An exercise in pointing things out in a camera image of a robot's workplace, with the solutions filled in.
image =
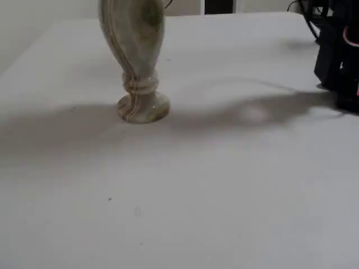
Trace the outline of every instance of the vase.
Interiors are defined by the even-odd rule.
[[[155,69],[164,37],[162,0],[99,0],[99,19],[128,92],[117,104],[119,116],[131,123],[164,118],[170,105],[156,92]]]

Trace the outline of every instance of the black cable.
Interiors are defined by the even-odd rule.
[[[288,6],[288,9],[287,9],[287,12],[289,12],[289,10],[291,9],[291,6],[293,5],[293,4],[295,4],[295,3],[297,3],[299,0],[295,0],[295,1],[293,1],[292,3],[290,3],[289,4],[289,6]]]
[[[301,9],[301,12],[303,14],[303,17],[310,29],[310,31],[312,32],[313,36],[315,37],[315,41],[317,42],[318,41],[318,34],[316,33],[312,23],[311,23],[311,17],[312,17],[312,13],[313,13],[313,10],[312,10],[312,7],[313,7],[313,1],[310,0],[309,1],[309,7],[307,11],[305,11],[305,8],[304,8],[304,5],[303,5],[303,1],[302,0],[298,0],[298,3],[299,3],[299,7]]]
[[[170,0],[167,5],[164,7],[164,9],[167,9],[171,4],[172,4],[173,0]]]

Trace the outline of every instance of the vase base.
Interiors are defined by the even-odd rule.
[[[169,99],[158,92],[150,95],[129,94],[117,104],[118,115],[127,122],[156,122],[169,113]]]

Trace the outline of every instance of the vase body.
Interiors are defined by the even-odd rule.
[[[156,92],[155,69],[164,37],[162,0],[99,0],[99,19],[128,92],[118,102],[118,114],[132,123],[165,117],[169,100]]]

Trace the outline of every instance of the white surface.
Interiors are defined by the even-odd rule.
[[[172,112],[135,126],[98,22],[49,30],[0,78],[0,268],[358,268],[359,118],[316,54],[294,14],[169,18]]]
[[[0,74],[52,24],[68,19],[97,18],[97,2],[98,0],[0,1]],[[168,14],[201,14],[200,2],[201,0],[174,0]]]

